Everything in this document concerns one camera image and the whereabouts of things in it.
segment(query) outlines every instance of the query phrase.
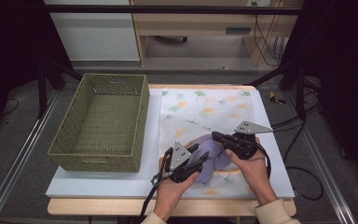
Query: gray floor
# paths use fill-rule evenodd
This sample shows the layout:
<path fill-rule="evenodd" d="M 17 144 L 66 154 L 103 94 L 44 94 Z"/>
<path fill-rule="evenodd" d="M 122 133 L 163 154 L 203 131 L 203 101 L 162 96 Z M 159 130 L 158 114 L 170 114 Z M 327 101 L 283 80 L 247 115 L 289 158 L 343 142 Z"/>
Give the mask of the gray floor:
<path fill-rule="evenodd" d="M 130 63 L 112 63 L 110 68 L 103 66 L 79 66 L 77 70 L 80 73 L 142 73 L 148 75 L 150 83 L 243 84 L 265 75 L 274 68 L 265 63 L 253 67 L 240 37 L 195 36 L 190 36 L 186 43 L 171 39 L 151 39 L 144 67 Z M 9 189 L 6 198 L 3 198 L 5 205 L 0 207 L 0 223 L 53 223 L 53 221 L 88 223 L 88 217 L 55 217 L 47 212 L 48 197 L 45 191 L 57 169 L 57 165 L 47 158 L 47 151 L 77 85 L 77 82 L 71 78 L 65 77 L 65 79 L 68 83 L 65 89 L 60 91 L 57 104 L 43 132 L 38 135 L 32 153 L 29 158 L 25 158 L 27 160 L 21 167 L 21 175 L 13 180 L 15 185 Z M 275 77 L 258 87 L 271 124 L 294 116 L 290 104 L 281 105 L 269 99 L 269 93 L 273 91 L 278 99 L 284 99 L 287 103 L 293 100 L 294 94 L 291 91 L 279 91 L 277 88 L 279 80 L 280 77 Z M 36 83 L 30 82 L 18 87 L 10 93 L 8 98 L 19 101 L 19 106 L 0 118 L 0 187 L 36 123 L 38 112 Z M 313 94 L 308 95 L 306 99 L 306 107 L 318 103 Z M 15 106 L 14 101 L 8 101 L 7 111 Z M 275 133 L 282 154 L 285 153 L 298 130 L 295 128 Z M 309 132 L 310 137 L 303 134 L 299 136 L 288 154 L 286 165 L 307 169 L 322 178 L 318 173 L 319 165 L 314 163 L 311 156 L 313 149 L 305 141 L 311 139 L 331 172 L 333 184 L 337 184 L 338 191 L 333 190 L 334 192 L 329 193 L 329 189 L 325 189 L 324 196 L 318 201 L 296 196 L 295 217 L 302 223 L 358 223 L 358 167 L 356 163 L 341 158 L 334 134 L 324 120 L 324 116 L 318 111 L 307 116 L 304 132 Z M 318 196 L 321 189 L 313 177 L 298 170 L 288 170 L 288 173 L 293 187 L 301 194 L 310 197 Z M 342 216 L 338 211 L 342 208 L 336 208 L 337 203 L 334 201 L 337 193 L 342 194 L 342 199 L 355 221 L 340 220 Z M 116 223 L 117 218 L 94 217 L 93 220 L 93 223 Z M 253 219 L 243 218 L 242 223 L 253 223 Z"/>

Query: beige sleeve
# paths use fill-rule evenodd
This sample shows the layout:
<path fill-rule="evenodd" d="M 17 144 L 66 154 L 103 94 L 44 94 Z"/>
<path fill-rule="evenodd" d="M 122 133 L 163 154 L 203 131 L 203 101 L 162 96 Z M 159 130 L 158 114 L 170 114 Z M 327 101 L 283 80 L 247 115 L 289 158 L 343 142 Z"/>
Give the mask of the beige sleeve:
<path fill-rule="evenodd" d="M 299 224 L 296 219 L 292 219 L 283 206 L 283 200 L 277 200 L 263 206 L 255 208 L 255 215 L 260 224 Z"/>
<path fill-rule="evenodd" d="M 154 212 L 150 212 L 149 215 L 145 218 L 142 224 L 167 224 Z"/>

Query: white table surface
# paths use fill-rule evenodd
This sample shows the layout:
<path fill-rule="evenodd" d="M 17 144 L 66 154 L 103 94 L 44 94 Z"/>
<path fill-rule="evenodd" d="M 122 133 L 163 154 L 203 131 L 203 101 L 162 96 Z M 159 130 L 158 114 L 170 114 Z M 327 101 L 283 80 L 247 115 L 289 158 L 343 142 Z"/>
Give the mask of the white table surface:
<path fill-rule="evenodd" d="M 144 198 L 152 188 L 151 178 L 158 172 L 159 110 L 163 89 L 150 89 L 150 100 L 145 125 L 145 137 L 141 169 L 139 173 L 68 172 L 57 169 L 46 195 L 51 198 Z M 265 107 L 258 91 L 252 94 L 255 123 L 270 127 Z M 261 144 L 271 159 L 270 182 L 279 198 L 294 198 L 292 186 L 282 162 L 273 133 L 260 133 Z M 220 189 L 219 194 L 201 193 L 205 186 L 196 184 L 183 196 L 188 199 L 254 199 L 255 196 L 243 183 L 234 189 Z"/>

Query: white cabinet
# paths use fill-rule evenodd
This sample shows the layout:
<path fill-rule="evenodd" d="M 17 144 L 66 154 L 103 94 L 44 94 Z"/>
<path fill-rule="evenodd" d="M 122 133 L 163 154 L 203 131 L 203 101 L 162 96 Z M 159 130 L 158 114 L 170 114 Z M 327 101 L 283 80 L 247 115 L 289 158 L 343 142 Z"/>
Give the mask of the white cabinet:
<path fill-rule="evenodd" d="M 129 5 L 128 0 L 45 0 L 47 5 Z M 51 13 L 71 61 L 139 61 L 130 13 Z"/>

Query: green woven basket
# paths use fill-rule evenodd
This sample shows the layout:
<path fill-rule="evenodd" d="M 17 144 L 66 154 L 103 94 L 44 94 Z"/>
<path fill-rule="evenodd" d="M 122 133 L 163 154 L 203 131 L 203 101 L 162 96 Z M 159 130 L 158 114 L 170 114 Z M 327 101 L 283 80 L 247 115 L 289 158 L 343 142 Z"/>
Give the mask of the green woven basket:
<path fill-rule="evenodd" d="M 149 96 L 143 75 L 84 75 L 48 156 L 67 171 L 139 172 Z"/>

